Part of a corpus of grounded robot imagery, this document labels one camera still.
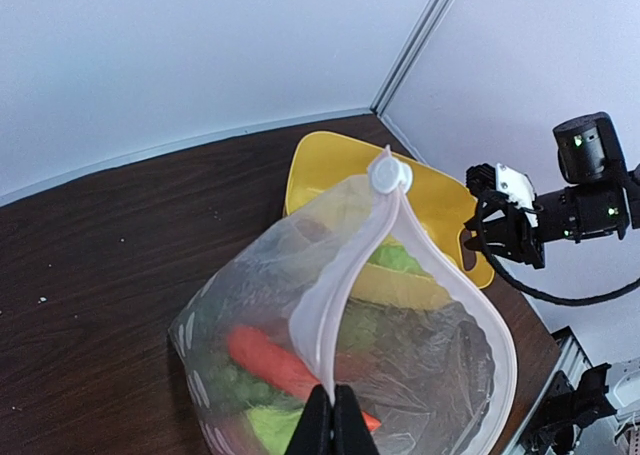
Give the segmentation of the green toy grapes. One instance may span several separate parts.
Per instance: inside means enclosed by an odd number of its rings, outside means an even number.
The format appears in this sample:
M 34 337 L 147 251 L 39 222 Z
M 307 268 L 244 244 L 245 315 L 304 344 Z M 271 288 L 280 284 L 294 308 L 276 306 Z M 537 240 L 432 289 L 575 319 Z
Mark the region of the green toy grapes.
M 230 360 L 214 363 L 207 371 L 207 382 L 211 398 L 229 411 L 270 405 L 277 395 L 268 383 Z

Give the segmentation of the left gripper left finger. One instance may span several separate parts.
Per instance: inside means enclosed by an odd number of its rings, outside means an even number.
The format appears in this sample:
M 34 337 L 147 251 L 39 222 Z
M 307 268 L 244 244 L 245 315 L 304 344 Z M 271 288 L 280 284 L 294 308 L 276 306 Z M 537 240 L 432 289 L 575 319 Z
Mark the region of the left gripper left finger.
M 286 455 L 332 453 L 333 406 L 322 385 L 316 385 L 286 448 Z

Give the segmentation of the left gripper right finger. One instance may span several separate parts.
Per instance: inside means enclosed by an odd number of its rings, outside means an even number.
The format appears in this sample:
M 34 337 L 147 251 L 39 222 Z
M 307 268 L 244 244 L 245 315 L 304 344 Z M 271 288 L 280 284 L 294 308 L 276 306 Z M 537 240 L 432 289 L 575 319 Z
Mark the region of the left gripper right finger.
M 347 385 L 337 385 L 335 388 L 333 432 L 334 454 L 379 455 L 355 392 Z

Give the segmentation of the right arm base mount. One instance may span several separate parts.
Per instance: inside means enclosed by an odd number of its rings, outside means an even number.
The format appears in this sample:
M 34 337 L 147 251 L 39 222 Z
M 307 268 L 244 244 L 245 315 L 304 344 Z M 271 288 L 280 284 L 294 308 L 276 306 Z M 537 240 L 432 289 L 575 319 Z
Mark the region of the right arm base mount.
M 613 417 L 615 443 L 639 452 L 639 360 L 603 363 L 584 371 L 576 388 L 565 386 L 547 396 L 521 444 L 527 454 L 573 454 L 582 431 Z

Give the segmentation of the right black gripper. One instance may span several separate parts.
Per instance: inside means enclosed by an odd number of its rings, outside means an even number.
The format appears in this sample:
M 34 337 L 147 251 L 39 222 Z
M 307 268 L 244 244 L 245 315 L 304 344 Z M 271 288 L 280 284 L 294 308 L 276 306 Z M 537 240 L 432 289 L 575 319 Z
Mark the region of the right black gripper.
M 597 112 L 568 120 L 553 129 L 557 160 L 566 187 L 536 192 L 538 227 L 508 204 L 504 196 L 484 193 L 480 210 L 465 223 L 473 236 L 465 246 L 482 250 L 481 237 L 496 257 L 545 267 L 544 246 L 558 240 L 584 240 L 617 235 L 630 226 L 630 172 L 610 116 Z

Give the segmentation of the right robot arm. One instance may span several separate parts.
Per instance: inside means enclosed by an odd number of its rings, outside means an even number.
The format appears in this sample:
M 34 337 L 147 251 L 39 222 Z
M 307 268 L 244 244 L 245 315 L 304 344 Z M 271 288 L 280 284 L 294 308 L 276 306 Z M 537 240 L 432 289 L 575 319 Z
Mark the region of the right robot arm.
M 573 118 L 553 128 L 560 172 L 568 186 L 535 192 L 528 176 L 505 165 L 475 165 L 466 187 L 485 195 L 479 216 L 465 223 L 464 246 L 480 252 L 484 236 L 493 255 L 536 269 L 545 267 L 544 245 L 576 244 L 639 227 L 639 171 L 628 169 L 614 124 L 605 112 Z

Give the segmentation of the light green toy squash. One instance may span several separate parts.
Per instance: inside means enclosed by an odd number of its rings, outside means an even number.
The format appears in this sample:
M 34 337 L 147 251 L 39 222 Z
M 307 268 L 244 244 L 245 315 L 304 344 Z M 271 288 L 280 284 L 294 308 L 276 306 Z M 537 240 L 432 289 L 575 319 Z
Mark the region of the light green toy squash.
M 246 416 L 267 452 L 282 455 L 289 446 L 302 412 L 302 408 L 284 410 L 261 406 L 247 410 Z

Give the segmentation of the orange toy carrot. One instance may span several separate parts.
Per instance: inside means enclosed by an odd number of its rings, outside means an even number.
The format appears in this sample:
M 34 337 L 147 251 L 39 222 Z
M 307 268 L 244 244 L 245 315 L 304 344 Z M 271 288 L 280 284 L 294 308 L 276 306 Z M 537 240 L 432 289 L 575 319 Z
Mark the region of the orange toy carrot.
M 312 389 L 319 384 L 296 355 L 272 341 L 259 328 L 234 327 L 227 336 L 226 348 L 231 362 L 275 389 L 274 401 L 263 406 L 303 409 Z

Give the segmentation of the yellow plastic basket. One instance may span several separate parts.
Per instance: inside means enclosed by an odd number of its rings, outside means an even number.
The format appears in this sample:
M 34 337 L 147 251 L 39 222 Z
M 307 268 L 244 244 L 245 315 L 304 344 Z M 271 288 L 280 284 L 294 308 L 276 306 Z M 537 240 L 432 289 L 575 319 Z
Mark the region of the yellow plastic basket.
M 389 207 L 397 194 L 379 193 L 369 178 L 369 169 L 384 152 L 379 146 L 329 131 L 304 136 L 290 165 L 284 213 L 290 215 L 343 180 L 362 175 L 364 187 L 357 192 L 371 194 L 376 203 L 384 206 L 384 214 L 390 220 Z M 413 181 L 404 198 L 422 230 L 462 275 L 479 289 L 489 287 L 495 277 L 494 269 L 482 256 L 463 247 L 463 242 L 470 237 L 464 223 L 472 216 L 475 198 L 461 183 L 438 170 L 397 153 L 392 157 L 411 169 Z M 381 245 L 403 246 L 391 233 Z M 415 310 L 436 310 L 452 302 L 445 287 L 428 272 L 416 276 L 368 261 L 353 285 L 351 297 Z

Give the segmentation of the clear zip top bag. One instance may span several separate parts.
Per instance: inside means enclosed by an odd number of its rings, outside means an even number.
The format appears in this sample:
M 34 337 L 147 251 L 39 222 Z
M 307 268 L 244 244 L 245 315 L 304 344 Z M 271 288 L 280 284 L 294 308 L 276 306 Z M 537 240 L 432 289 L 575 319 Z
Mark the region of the clear zip top bag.
M 413 175 L 384 149 L 369 169 L 389 207 L 359 194 L 351 176 L 280 219 L 193 295 L 169 335 L 183 364 L 201 433 L 213 454 L 269 454 L 243 411 L 211 398 L 207 371 L 230 360 L 239 325 L 263 330 L 296 355 L 334 408 L 337 385 L 356 395 L 380 454 L 487 454 L 505 427 L 517 385 L 510 331 L 492 303 L 422 230 L 404 196 Z M 351 297 L 391 233 L 452 296 L 436 310 Z

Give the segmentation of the green toy apple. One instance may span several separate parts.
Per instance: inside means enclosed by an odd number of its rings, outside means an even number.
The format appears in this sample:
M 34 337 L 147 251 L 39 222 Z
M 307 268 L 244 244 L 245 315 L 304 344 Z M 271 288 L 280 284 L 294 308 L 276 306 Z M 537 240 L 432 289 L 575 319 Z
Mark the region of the green toy apple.
M 401 245 L 381 245 L 371 255 L 368 262 L 389 270 L 424 276 L 426 272 L 418 261 Z

